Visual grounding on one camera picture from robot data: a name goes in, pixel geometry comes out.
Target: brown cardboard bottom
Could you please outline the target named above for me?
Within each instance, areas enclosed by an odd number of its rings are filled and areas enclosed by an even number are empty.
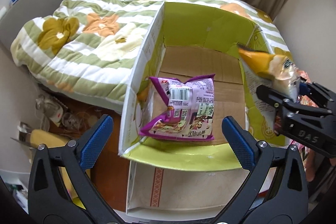
[[[198,145],[227,143],[221,124],[226,116],[233,116],[245,128],[245,99],[241,70],[238,59],[202,47],[171,46],[166,48],[159,77],[175,77],[182,82],[198,75],[215,73],[215,102],[212,135],[213,141],[194,142]],[[154,93],[152,117],[166,111],[157,92]]]

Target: gray headboard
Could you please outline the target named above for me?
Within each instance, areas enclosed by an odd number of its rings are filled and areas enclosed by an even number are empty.
[[[61,2],[62,0],[19,0],[0,20],[0,42],[9,50],[27,21],[52,15]]]

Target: wall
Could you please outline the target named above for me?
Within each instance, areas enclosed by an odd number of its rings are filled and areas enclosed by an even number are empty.
[[[274,23],[295,63],[336,91],[336,0],[289,0]]]
[[[0,0],[0,7],[7,6],[9,1]],[[17,68],[2,48],[0,79],[0,175],[8,182],[20,179],[26,183],[30,172],[26,156],[29,151],[10,137],[17,138],[20,121],[39,127],[40,121],[34,112],[38,90],[29,74]]]

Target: bed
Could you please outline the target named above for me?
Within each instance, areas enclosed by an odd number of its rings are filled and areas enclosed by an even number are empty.
[[[164,1],[247,17],[266,36],[265,50],[289,54],[271,19],[238,0],[20,0],[0,22],[1,42],[50,90],[121,113],[142,40]],[[146,85],[143,79],[140,92]]]

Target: floral bedding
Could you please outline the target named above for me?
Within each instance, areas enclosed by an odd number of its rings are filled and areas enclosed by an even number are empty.
[[[142,40],[163,1],[207,5],[249,18],[274,52],[290,55],[271,19],[238,0],[63,0],[52,16],[23,26],[11,45],[13,59],[51,88],[99,98],[120,110]]]

